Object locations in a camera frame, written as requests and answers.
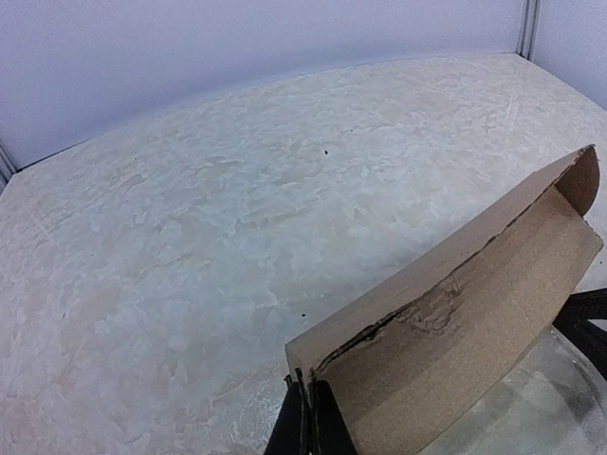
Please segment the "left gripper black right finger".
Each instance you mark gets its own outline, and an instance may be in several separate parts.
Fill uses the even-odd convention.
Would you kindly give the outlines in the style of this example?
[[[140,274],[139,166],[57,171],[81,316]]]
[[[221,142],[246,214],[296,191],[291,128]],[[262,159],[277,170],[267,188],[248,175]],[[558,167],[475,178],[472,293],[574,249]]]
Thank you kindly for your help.
[[[330,384],[310,384],[309,452],[313,455],[357,455]]]

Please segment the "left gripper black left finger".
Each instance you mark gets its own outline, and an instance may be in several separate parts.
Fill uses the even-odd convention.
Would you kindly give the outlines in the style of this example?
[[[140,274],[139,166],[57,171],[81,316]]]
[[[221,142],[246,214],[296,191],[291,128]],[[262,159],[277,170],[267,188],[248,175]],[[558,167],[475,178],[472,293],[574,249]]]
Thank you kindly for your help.
[[[265,455],[304,455],[309,452],[309,406],[304,388],[290,374],[285,382],[285,399],[267,442]]]

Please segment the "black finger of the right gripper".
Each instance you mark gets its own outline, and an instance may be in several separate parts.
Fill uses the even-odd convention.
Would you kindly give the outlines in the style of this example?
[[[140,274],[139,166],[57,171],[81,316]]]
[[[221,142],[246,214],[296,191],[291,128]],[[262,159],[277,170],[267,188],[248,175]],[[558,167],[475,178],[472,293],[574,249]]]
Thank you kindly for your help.
[[[594,323],[606,320],[606,292],[572,294],[553,322],[597,370],[606,369],[606,330]]]

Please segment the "brown cardboard box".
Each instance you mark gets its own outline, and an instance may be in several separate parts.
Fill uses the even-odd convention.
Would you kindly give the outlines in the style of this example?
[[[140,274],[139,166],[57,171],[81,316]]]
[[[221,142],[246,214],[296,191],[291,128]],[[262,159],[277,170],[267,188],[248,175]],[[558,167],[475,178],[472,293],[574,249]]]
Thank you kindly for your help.
[[[602,249],[585,221],[599,181],[593,146],[554,161],[286,344],[359,453],[415,454],[513,369]]]

